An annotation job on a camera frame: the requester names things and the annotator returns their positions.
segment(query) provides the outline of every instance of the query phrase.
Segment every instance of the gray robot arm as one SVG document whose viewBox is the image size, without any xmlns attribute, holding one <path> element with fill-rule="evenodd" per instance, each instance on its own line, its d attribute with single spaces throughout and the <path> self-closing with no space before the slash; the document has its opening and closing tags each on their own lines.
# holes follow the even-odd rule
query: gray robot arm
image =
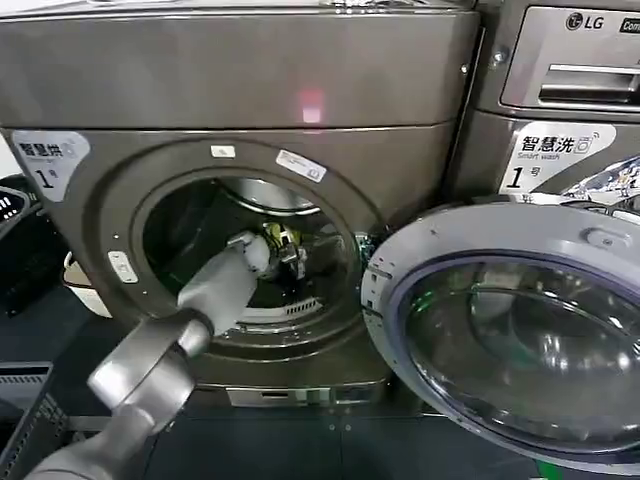
<svg viewBox="0 0 640 480">
<path fill-rule="evenodd" d="M 121 478 L 145 441 L 186 403 L 195 388 L 188 357 L 241 318 L 269 255 L 263 238 L 237 236 L 182 289 L 178 313 L 133 330 L 89 377 L 89 387 L 113 412 L 105 429 L 53 453 L 27 480 Z"/>
</svg>

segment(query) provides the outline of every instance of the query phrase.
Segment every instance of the silver washing machine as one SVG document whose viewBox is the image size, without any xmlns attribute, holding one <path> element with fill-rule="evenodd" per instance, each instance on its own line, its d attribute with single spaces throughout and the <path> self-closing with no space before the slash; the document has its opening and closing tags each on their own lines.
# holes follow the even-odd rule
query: silver washing machine
<svg viewBox="0 0 640 480">
<path fill-rule="evenodd" d="M 514 0 L 488 15 L 448 196 L 541 192 L 633 206 L 637 12 L 633 1 Z"/>
<path fill-rule="evenodd" d="M 640 3 L 484 2 L 450 200 L 372 257 L 369 331 L 498 445 L 640 475 Z"/>
<path fill-rule="evenodd" d="M 112 315 L 175 310 L 234 236 L 278 261 L 194 362 L 234 405 L 379 398 L 359 285 L 429 205 L 456 127 L 472 4 L 77 2 L 0 19 L 3 135 Z"/>
</svg>

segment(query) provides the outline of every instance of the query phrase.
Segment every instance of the white sticker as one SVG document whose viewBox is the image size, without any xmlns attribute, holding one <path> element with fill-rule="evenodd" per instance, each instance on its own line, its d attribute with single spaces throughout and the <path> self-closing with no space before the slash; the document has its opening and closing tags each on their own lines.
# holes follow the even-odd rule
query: white sticker
<svg viewBox="0 0 640 480">
<path fill-rule="evenodd" d="M 276 157 L 276 163 L 316 183 L 320 183 L 324 174 L 327 173 L 327 169 L 322 165 L 286 150 L 280 150 Z"/>
<path fill-rule="evenodd" d="M 533 192 L 558 173 L 609 147 L 613 125 L 532 122 L 518 133 L 500 193 Z"/>
<path fill-rule="evenodd" d="M 129 262 L 125 252 L 112 250 L 108 254 L 113 271 L 116 272 L 122 283 L 138 283 L 138 275 Z"/>
<path fill-rule="evenodd" d="M 42 194 L 61 202 L 69 179 L 91 147 L 77 132 L 18 130 L 11 136 L 28 173 Z"/>
<path fill-rule="evenodd" d="M 233 145 L 211 145 L 211 156 L 214 158 L 236 158 L 236 147 Z"/>
</svg>

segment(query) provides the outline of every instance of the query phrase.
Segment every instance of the washing machine door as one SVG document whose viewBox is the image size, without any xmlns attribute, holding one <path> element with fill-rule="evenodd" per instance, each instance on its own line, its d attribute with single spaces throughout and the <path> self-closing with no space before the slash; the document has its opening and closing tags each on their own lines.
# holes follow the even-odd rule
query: washing machine door
<svg viewBox="0 0 640 480">
<path fill-rule="evenodd" d="M 638 218 L 524 197 L 441 209 L 387 239 L 362 283 L 371 337 L 467 430 L 571 468 L 640 474 Z"/>
</svg>

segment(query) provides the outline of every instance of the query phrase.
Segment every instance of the lg logo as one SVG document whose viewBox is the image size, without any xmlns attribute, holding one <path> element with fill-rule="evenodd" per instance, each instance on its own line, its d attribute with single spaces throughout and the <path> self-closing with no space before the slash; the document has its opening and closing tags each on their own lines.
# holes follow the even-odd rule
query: lg logo
<svg viewBox="0 0 640 480">
<path fill-rule="evenodd" d="M 584 25 L 585 30 L 600 30 L 604 25 L 603 17 L 592 18 L 588 16 L 586 19 L 580 12 L 574 12 L 567 17 L 567 30 L 578 30 Z"/>
</svg>

